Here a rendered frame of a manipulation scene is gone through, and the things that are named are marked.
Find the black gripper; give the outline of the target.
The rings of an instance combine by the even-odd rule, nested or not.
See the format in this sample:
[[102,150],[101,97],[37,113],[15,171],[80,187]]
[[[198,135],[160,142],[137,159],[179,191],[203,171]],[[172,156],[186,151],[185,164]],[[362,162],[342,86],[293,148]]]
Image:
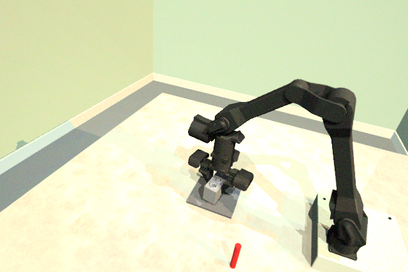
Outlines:
[[231,163],[233,160],[233,155],[221,155],[218,154],[214,149],[210,154],[212,160],[208,159],[209,153],[197,149],[188,159],[188,165],[200,169],[198,170],[204,177],[206,183],[213,177],[214,171],[227,176],[222,186],[222,194],[227,188],[235,187],[243,192],[246,192],[251,185],[254,174],[245,169],[231,169]]

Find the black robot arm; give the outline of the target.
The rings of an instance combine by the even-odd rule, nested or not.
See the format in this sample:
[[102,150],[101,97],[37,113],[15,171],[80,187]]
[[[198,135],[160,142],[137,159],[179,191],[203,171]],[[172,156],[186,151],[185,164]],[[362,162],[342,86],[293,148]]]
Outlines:
[[205,143],[215,139],[214,150],[218,154],[231,155],[235,151],[232,167],[240,155],[235,145],[245,139],[241,130],[235,129],[252,118],[291,103],[321,117],[330,135],[336,189],[332,189],[328,204],[334,225],[328,230],[326,242],[330,253],[357,261],[359,249],[367,242],[368,217],[356,187],[352,134],[356,109],[354,92],[295,79],[253,100],[227,105],[214,120],[197,114],[188,135]]

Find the red peg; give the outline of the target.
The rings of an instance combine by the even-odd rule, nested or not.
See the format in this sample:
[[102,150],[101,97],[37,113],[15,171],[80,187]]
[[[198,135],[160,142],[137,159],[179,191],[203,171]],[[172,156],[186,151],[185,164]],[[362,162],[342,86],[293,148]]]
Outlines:
[[239,243],[235,243],[235,247],[233,249],[233,254],[231,256],[231,261],[230,261],[230,268],[234,269],[237,263],[238,255],[240,253],[241,245]]

